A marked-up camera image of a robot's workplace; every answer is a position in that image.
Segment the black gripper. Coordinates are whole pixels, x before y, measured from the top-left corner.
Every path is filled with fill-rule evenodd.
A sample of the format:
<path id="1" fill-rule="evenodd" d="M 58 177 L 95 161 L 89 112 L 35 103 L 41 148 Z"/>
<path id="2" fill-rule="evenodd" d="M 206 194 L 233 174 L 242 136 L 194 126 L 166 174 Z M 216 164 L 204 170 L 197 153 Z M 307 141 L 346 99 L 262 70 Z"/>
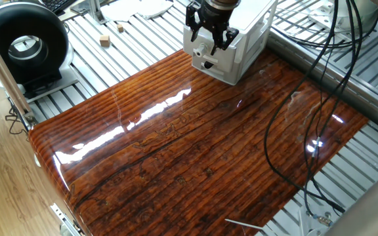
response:
<path id="1" fill-rule="evenodd" d="M 205 28 L 212 31 L 214 45 L 211 55 L 217 49 L 226 50 L 239 34 L 238 29 L 227 28 L 233 10 L 233 1 L 201 1 L 201 5 L 192 1 L 186 7 L 186 25 L 192 32 L 191 42 L 196 40 L 200 28 Z"/>

